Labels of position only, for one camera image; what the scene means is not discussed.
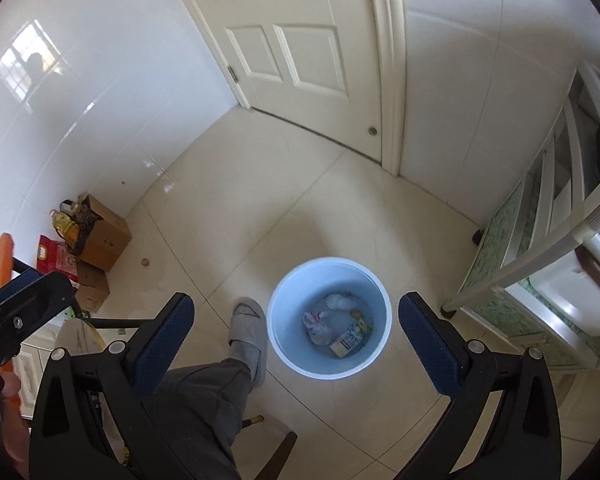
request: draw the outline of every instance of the gray slipper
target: gray slipper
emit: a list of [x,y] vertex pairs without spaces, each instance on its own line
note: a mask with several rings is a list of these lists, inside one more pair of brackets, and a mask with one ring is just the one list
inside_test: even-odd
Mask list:
[[[248,314],[236,314],[241,305],[248,306],[258,316]],[[253,386],[260,386],[267,373],[267,317],[262,307],[251,298],[240,298],[234,307],[229,326],[229,345],[233,341],[243,341],[252,344],[260,350],[260,358],[254,373]]]

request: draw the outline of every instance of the cardboard box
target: cardboard box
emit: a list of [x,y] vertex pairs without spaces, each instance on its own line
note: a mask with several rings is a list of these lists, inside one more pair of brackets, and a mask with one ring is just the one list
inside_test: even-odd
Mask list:
[[75,299],[83,310],[97,312],[109,296],[109,282],[104,270],[78,261],[78,290]]
[[99,200],[91,195],[87,195],[85,200],[102,220],[97,220],[94,224],[78,259],[99,269],[111,270],[130,242],[131,231],[122,216],[116,215]]

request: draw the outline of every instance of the chair leg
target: chair leg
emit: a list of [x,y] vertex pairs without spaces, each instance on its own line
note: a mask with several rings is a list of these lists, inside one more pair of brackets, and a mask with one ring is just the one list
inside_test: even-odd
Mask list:
[[271,458],[269,458],[269,461],[258,473],[255,480],[276,480],[280,476],[280,472],[285,466],[286,459],[289,458],[289,454],[297,439],[298,436],[293,431],[287,433],[282,443],[278,446],[278,449],[271,455]]
[[258,424],[259,422],[264,422],[264,417],[262,415],[252,416],[251,418],[245,418],[242,421],[242,429],[248,428],[253,424]]

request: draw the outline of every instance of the door frame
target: door frame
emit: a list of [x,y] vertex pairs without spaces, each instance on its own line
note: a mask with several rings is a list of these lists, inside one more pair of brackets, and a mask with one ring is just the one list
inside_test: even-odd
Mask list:
[[[240,84],[228,71],[229,63],[202,15],[196,0],[182,0],[198,26],[224,78],[244,108],[251,108]],[[404,103],[406,88],[406,37],[402,0],[371,0],[376,22],[378,67],[380,70],[382,168],[398,176],[404,137]]]

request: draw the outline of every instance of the hand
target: hand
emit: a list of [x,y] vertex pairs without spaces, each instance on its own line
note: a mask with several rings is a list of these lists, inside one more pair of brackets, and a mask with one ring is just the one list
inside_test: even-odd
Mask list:
[[29,480],[29,430],[8,400],[18,394],[22,384],[20,378],[12,372],[0,372],[0,375],[4,380],[4,388],[0,394],[4,449],[11,457],[16,471]]

